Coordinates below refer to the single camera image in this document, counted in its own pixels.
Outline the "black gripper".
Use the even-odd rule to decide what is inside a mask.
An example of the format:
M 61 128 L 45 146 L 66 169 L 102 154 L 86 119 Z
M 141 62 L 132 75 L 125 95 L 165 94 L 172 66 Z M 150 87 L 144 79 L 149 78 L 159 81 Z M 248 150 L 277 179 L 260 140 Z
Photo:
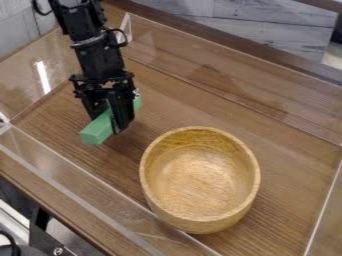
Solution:
M 114 134 L 128 128 L 134 118 L 133 73 L 125 70 L 120 52 L 126 45 L 126 42 L 117 42 L 113 33 L 101 33 L 70 45 L 81 68 L 81 73 L 69 77 L 74 97 L 81 100 L 92 120 L 108 109 L 109 104 Z

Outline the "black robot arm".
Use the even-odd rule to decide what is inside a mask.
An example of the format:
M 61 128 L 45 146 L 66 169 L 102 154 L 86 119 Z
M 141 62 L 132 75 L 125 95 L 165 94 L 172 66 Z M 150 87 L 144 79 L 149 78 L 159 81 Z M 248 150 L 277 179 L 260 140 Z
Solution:
M 69 77 L 74 97 L 92 120 L 110 111 L 109 126 L 120 133 L 134 119 L 136 98 L 134 75 L 125 69 L 120 51 L 128 45 L 125 32 L 105 26 L 98 0 L 81 0 L 76 6 L 66 6 L 60 0 L 48 2 L 62 34 L 69 36 L 81 70 Z

